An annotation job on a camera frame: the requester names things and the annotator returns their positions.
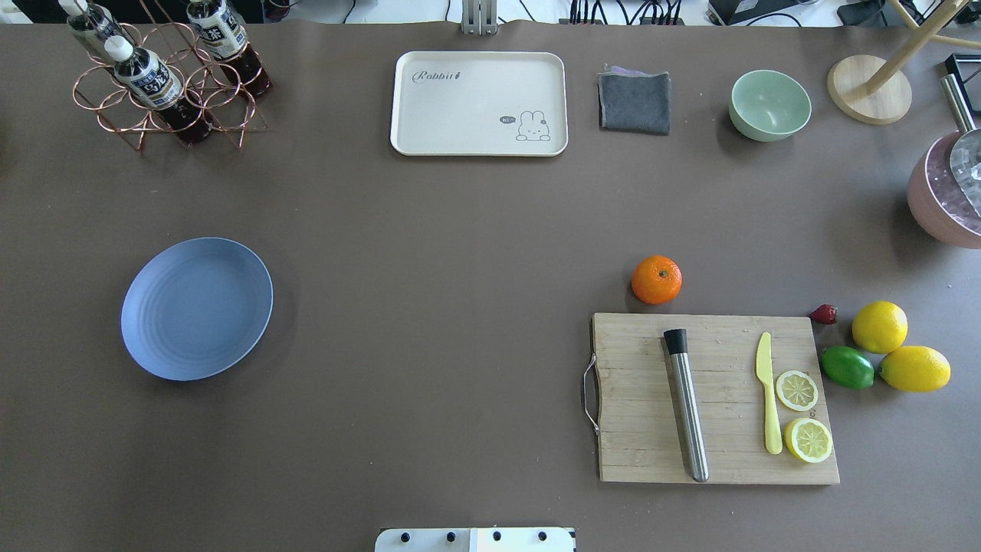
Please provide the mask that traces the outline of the blue plate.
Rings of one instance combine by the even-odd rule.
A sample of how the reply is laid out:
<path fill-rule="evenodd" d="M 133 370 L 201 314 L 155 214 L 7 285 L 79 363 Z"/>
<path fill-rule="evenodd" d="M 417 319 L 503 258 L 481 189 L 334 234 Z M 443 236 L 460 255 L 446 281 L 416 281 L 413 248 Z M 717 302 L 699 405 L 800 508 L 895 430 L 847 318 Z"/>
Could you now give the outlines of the blue plate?
<path fill-rule="evenodd" d="M 273 305 L 272 276 L 252 249 L 227 238 L 193 238 L 136 274 L 120 310 L 120 335 L 147 373 L 203 380 L 253 350 Z"/>

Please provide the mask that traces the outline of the orange mandarin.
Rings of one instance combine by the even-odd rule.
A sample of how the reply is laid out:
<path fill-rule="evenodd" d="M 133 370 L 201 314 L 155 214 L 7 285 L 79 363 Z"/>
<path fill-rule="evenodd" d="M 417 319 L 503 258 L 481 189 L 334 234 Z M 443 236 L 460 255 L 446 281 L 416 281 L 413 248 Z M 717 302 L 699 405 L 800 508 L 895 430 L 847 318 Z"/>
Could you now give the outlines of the orange mandarin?
<path fill-rule="evenodd" d="M 640 261 L 631 276 L 634 296 L 645 304 L 659 305 L 674 300 L 682 290 L 682 270 L 671 258 L 648 256 Z"/>

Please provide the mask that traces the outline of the cream rabbit tray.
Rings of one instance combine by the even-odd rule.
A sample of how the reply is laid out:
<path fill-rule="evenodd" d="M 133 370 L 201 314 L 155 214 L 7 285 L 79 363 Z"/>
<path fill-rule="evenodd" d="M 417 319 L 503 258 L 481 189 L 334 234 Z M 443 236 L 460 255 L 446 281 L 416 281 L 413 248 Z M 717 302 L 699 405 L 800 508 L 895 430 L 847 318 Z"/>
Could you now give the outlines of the cream rabbit tray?
<path fill-rule="evenodd" d="M 410 156 L 563 153 L 564 63 L 540 51 L 407 52 L 395 66 L 389 140 Z"/>

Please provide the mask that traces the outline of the steel muddler black tip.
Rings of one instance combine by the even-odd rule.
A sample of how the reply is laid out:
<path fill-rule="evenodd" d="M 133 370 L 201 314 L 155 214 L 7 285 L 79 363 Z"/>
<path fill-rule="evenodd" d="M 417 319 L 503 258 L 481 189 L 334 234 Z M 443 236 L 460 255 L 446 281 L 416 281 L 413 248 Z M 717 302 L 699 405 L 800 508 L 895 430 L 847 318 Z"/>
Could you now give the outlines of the steel muddler black tip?
<path fill-rule="evenodd" d="M 687 469 L 695 482 L 705 483 L 710 478 L 707 445 L 702 434 L 696 385 L 694 385 L 687 345 L 687 331 L 682 328 L 671 329 L 665 331 L 663 337 L 681 415 L 682 444 Z"/>

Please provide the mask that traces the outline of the wooden cutting board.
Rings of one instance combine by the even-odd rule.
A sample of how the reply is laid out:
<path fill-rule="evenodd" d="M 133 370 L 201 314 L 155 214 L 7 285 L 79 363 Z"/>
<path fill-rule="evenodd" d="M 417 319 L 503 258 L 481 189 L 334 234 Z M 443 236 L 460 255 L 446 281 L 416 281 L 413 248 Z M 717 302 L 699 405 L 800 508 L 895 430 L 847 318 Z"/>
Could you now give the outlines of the wooden cutting board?
<path fill-rule="evenodd" d="M 763 384 L 756 351 L 772 338 L 774 376 L 798 370 L 823 390 L 806 317 L 614 314 L 592 319 L 603 482 L 691 483 L 665 331 L 684 329 L 712 485 L 836 485 L 834 455 L 802 462 L 764 445 Z"/>

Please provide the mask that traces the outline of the yellow plastic knife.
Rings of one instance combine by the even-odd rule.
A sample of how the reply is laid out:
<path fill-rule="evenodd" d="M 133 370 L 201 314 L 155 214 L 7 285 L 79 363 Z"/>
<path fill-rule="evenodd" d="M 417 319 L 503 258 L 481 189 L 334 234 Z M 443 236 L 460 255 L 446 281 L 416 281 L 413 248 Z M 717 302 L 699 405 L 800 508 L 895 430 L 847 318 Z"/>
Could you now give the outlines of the yellow plastic knife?
<path fill-rule="evenodd" d="M 756 378 L 763 386 L 763 438 L 764 447 L 771 455 L 782 453 L 783 441 L 780 420 L 776 409 L 776 393 L 772 363 L 772 335 L 763 332 L 756 348 Z"/>

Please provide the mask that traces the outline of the lemon half slice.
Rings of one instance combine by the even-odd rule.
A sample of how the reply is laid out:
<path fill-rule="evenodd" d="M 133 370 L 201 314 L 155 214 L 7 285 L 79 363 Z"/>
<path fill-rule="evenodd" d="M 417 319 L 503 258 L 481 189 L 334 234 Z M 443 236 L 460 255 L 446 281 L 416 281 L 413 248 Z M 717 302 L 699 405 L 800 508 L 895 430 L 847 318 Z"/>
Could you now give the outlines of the lemon half slice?
<path fill-rule="evenodd" d="M 793 419 L 784 428 L 783 438 L 789 451 L 802 462 L 824 462 L 834 451 L 831 431 L 817 419 Z"/>
<path fill-rule="evenodd" d="M 788 370 L 775 381 L 776 398 L 783 406 L 796 412 L 809 412 L 819 401 L 819 386 L 807 373 Z"/>

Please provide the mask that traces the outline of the red strawberry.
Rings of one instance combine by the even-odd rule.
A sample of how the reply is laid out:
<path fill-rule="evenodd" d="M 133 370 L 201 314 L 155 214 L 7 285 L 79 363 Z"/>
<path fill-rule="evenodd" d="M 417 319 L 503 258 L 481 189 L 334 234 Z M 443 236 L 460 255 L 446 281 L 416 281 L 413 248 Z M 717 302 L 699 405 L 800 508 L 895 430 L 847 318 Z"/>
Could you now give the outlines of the red strawberry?
<path fill-rule="evenodd" d="M 833 304 L 821 304 L 810 312 L 807 317 L 814 323 L 821 325 L 833 325 L 838 320 L 838 310 Z"/>

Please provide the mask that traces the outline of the lemon half slice lower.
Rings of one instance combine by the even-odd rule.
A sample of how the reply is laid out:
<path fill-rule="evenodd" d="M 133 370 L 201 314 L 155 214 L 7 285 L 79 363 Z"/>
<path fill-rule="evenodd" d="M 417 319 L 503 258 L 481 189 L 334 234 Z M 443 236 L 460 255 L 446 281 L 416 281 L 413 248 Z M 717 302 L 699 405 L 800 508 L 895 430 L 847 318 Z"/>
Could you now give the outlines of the lemon half slice lower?
<path fill-rule="evenodd" d="M 789 451 L 802 462 L 824 462 L 834 451 L 831 431 L 817 419 L 793 419 L 784 428 L 783 438 Z"/>

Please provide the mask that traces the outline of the green lime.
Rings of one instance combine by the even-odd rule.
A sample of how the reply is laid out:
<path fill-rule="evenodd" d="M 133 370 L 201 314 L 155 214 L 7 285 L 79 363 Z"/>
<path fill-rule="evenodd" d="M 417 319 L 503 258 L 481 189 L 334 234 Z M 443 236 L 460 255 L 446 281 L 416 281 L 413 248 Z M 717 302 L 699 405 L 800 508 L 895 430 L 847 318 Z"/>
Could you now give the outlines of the green lime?
<path fill-rule="evenodd" d="M 820 353 L 821 370 L 831 381 L 852 390 L 863 390 L 874 385 L 876 372 L 865 355 L 848 346 L 825 348 Z"/>

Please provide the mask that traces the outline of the dark tea bottle middle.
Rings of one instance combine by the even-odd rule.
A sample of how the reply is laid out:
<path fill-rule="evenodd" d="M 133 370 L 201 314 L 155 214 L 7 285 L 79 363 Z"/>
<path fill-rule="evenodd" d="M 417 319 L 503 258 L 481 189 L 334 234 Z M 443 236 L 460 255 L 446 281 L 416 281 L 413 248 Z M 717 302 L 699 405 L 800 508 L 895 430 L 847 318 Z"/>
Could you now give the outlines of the dark tea bottle middle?
<path fill-rule="evenodd" d="M 232 84 L 252 97 L 262 97 L 273 83 L 238 12 L 228 1 L 189 1 L 185 13 L 203 47 Z"/>

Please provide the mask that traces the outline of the dark tea bottle front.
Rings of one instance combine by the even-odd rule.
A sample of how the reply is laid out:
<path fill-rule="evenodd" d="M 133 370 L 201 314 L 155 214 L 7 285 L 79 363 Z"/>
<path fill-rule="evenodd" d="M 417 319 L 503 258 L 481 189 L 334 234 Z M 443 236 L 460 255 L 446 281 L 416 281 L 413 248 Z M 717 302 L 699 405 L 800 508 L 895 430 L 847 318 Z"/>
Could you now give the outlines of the dark tea bottle front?
<path fill-rule="evenodd" d="M 211 135 L 212 119 L 187 98 L 182 78 L 157 53 L 112 36 L 105 52 L 113 61 L 113 76 L 140 102 L 156 113 L 185 144 L 200 143 Z"/>

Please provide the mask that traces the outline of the wooden cup tree stand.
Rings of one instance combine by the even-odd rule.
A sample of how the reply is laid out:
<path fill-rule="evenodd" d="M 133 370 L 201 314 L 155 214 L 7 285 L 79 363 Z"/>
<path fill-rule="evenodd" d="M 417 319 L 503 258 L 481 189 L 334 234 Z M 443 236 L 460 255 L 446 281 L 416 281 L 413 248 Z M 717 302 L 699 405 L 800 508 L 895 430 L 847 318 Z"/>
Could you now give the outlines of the wooden cup tree stand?
<path fill-rule="evenodd" d="M 903 118 L 911 106 L 912 90 L 910 81 L 901 73 L 901 69 L 924 45 L 935 41 L 980 49 L 978 41 L 940 34 L 947 22 L 952 21 L 968 4 L 967 1 L 940 1 L 921 25 L 911 15 L 901 15 L 910 34 L 888 59 L 856 54 L 838 61 L 826 78 L 827 90 L 834 104 L 845 115 L 870 125 L 887 125 Z"/>

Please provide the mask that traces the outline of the steel ice scoop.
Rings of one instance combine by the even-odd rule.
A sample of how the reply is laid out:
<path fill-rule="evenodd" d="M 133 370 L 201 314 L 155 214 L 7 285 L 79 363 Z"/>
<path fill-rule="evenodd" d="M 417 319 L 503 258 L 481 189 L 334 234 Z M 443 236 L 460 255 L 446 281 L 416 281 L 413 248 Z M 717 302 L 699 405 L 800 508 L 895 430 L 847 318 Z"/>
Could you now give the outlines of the steel ice scoop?
<path fill-rule="evenodd" d="M 941 80 L 941 85 L 943 94 L 952 107 L 954 122 L 960 131 L 950 151 L 950 171 L 961 192 L 966 196 L 967 202 L 980 216 L 980 130 L 973 121 L 956 75 L 946 74 Z"/>

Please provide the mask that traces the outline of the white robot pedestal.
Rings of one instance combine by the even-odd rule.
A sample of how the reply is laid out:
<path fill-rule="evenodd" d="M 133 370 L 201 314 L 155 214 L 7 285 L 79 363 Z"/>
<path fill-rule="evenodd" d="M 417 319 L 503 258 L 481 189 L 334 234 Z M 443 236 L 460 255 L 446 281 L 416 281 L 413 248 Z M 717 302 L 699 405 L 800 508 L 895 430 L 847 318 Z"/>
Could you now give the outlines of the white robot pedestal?
<path fill-rule="evenodd" d="M 375 551 L 576 551 L 573 528 L 438 527 L 389 528 Z"/>

